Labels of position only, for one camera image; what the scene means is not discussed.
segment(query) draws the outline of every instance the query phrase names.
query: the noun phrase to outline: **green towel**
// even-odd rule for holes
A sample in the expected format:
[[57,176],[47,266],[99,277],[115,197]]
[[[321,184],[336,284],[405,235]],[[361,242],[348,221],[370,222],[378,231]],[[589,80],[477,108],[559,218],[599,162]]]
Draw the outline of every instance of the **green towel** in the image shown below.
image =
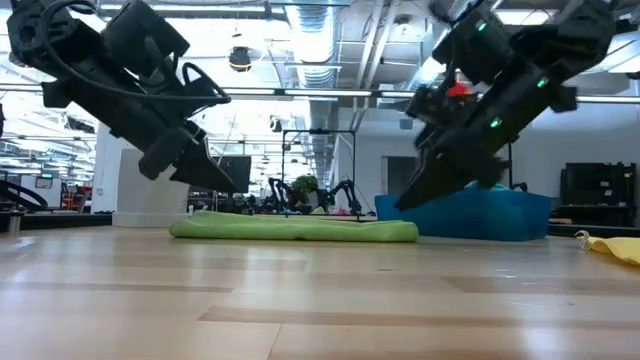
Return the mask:
[[415,242],[418,228],[402,221],[357,223],[344,220],[282,218],[196,211],[169,227],[176,238]]

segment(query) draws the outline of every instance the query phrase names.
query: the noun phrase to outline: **blue bin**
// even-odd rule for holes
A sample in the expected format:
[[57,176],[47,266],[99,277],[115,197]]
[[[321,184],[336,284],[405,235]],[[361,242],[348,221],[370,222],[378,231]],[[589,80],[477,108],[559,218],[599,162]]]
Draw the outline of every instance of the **blue bin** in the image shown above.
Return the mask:
[[547,236],[551,198],[520,191],[473,188],[400,212],[394,195],[376,196],[378,220],[416,224],[420,235],[501,241]]

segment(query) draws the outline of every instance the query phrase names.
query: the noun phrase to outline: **wooden floor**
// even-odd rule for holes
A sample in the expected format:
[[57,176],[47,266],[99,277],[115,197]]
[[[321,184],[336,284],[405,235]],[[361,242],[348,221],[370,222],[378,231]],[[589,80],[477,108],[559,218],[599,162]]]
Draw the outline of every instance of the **wooden floor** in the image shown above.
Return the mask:
[[0,359],[640,359],[640,271],[575,240],[0,239]]

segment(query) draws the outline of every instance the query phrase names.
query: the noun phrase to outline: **orange light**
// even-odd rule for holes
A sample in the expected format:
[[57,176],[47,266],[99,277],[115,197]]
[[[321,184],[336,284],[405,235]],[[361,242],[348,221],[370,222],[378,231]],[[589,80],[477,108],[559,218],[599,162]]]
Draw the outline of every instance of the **orange light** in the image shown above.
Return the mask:
[[456,82],[456,84],[449,89],[449,91],[447,92],[447,95],[449,96],[471,95],[471,89],[464,86],[460,82]]

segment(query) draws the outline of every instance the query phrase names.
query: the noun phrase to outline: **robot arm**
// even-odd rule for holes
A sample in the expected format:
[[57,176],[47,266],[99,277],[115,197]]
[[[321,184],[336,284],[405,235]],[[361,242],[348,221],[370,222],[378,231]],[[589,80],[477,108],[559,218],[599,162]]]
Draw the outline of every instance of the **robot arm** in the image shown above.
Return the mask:
[[362,206],[360,205],[360,202],[358,202],[358,199],[356,199],[356,192],[355,192],[355,186],[353,184],[353,181],[351,180],[340,181],[338,185],[336,185],[336,187],[334,187],[331,191],[327,193],[327,197],[331,197],[331,198],[335,197],[340,190],[343,190],[345,195],[347,196],[347,202],[349,205],[349,209],[351,210],[351,214],[355,215],[360,213],[360,211],[362,211]]
[[[462,190],[473,180],[492,187],[509,164],[494,154],[512,143],[545,109],[577,108],[576,89],[566,80],[597,65],[616,31],[613,4],[571,0],[545,24],[508,31],[479,0],[456,20],[432,6],[452,26],[433,57],[447,65],[437,89],[419,88],[407,114],[426,120],[416,139],[420,167],[396,203],[400,210]],[[455,70],[489,90],[471,101],[448,97]]]
[[139,169],[149,179],[173,165],[171,180],[237,191],[209,157],[205,131],[188,120],[231,101],[194,64],[185,63],[183,82],[178,79],[189,43],[142,0],[125,3],[101,33],[72,18],[66,8],[73,6],[95,10],[88,0],[12,0],[13,54],[56,78],[42,83],[44,105],[80,105],[144,153]]

